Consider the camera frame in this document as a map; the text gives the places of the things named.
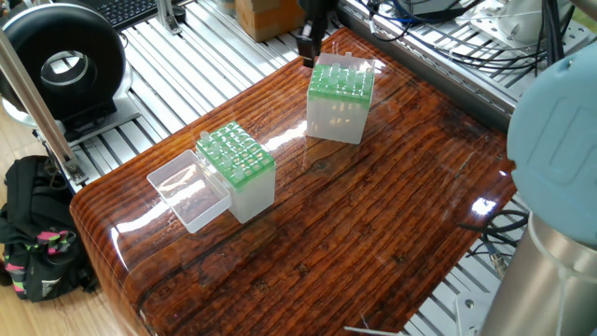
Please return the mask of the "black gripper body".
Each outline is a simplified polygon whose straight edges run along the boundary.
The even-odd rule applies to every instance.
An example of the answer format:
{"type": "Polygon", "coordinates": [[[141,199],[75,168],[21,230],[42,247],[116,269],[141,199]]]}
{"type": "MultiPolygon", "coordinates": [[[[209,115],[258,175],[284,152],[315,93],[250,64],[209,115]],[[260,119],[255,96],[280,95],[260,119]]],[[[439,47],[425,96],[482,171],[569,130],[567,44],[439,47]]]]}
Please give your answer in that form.
{"type": "Polygon", "coordinates": [[[333,10],[333,0],[300,0],[300,7],[305,13],[304,28],[308,24],[322,30],[327,28],[327,16],[333,10]]]}

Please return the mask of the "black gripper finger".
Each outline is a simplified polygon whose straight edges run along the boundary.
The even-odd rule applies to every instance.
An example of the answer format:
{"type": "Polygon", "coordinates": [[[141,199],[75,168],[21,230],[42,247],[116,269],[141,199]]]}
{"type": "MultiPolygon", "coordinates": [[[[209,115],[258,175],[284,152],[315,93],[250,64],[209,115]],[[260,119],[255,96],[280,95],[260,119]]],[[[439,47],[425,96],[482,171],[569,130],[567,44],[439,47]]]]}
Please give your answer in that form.
{"type": "Polygon", "coordinates": [[[308,65],[314,66],[315,58],[321,53],[321,44],[325,36],[325,28],[312,26],[309,33],[308,65]]]}
{"type": "Polygon", "coordinates": [[[312,61],[311,30],[311,26],[303,26],[296,36],[298,54],[302,57],[302,60],[305,63],[310,63],[312,61]]]}

